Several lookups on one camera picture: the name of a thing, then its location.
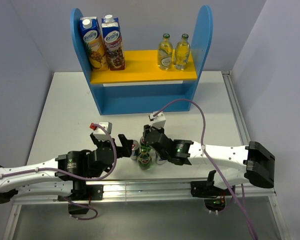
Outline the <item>energy drink can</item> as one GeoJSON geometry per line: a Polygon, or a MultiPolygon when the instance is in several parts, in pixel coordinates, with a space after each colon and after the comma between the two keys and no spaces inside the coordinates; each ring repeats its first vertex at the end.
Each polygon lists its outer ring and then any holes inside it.
{"type": "Polygon", "coordinates": [[[137,140],[133,140],[131,146],[131,156],[130,159],[136,161],[140,154],[140,144],[137,140]]]}
{"type": "Polygon", "coordinates": [[[167,160],[162,159],[161,156],[159,155],[159,153],[156,151],[156,152],[155,152],[155,163],[156,163],[157,165],[163,165],[163,164],[165,164],[166,162],[167,162],[167,160]]]}

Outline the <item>green glass bottle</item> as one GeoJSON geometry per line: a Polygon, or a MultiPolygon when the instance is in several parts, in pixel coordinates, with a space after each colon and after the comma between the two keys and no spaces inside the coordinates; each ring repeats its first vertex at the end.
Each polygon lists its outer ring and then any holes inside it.
{"type": "Polygon", "coordinates": [[[150,147],[141,146],[137,156],[138,166],[142,170],[148,170],[152,165],[152,150],[150,147]]]}
{"type": "Polygon", "coordinates": [[[153,149],[145,142],[145,138],[143,136],[140,137],[139,147],[141,152],[152,153],[153,149]]]}

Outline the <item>green glass bottle front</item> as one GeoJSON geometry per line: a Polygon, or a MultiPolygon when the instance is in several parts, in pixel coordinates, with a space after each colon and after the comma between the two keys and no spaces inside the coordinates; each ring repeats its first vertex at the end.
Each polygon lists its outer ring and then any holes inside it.
{"type": "Polygon", "coordinates": [[[141,146],[137,156],[138,166],[142,170],[148,170],[152,165],[152,150],[150,147],[141,146]]]}

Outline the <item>clear glass bottle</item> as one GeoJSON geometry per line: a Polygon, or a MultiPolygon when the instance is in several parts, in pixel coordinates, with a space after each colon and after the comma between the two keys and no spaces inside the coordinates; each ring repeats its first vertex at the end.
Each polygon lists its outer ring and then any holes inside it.
{"type": "Polygon", "coordinates": [[[184,70],[187,67],[191,47],[188,42],[189,35],[184,33],[181,40],[177,43],[174,51],[174,68],[177,70],[184,70]]]}
{"type": "Polygon", "coordinates": [[[173,57],[173,45],[170,42],[170,35],[164,33],[162,41],[157,49],[157,65],[162,70],[167,70],[171,67],[173,57]]]}

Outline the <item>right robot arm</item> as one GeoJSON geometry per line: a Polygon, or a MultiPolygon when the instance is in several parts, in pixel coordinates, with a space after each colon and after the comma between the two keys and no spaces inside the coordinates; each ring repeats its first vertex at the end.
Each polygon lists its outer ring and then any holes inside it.
{"type": "Polygon", "coordinates": [[[216,169],[208,173],[207,179],[191,182],[191,195],[197,198],[229,196],[229,188],[250,183],[272,189],[275,181],[275,156],[257,141],[242,146],[201,145],[185,139],[172,140],[163,128],[145,125],[145,143],[152,147],[162,160],[174,165],[212,165],[216,169]]]}

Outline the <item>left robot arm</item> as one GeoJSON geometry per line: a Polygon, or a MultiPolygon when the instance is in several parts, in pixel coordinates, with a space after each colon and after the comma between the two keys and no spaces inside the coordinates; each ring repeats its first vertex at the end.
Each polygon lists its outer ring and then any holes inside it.
{"type": "Polygon", "coordinates": [[[91,133],[96,149],[70,151],[51,160],[23,167],[0,165],[0,204],[25,195],[59,195],[82,200],[88,195],[86,183],[100,181],[114,170],[117,159],[130,157],[133,140],[119,134],[121,142],[107,135],[91,133]]]}

